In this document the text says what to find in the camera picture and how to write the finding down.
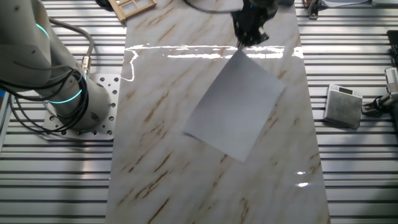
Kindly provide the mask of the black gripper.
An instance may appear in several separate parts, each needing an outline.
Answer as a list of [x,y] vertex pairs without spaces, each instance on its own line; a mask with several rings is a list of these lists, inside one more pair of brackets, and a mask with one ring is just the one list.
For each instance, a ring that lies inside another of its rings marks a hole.
[[231,13],[238,50],[269,39],[263,26],[275,16],[277,10],[276,0],[243,0],[243,8]]

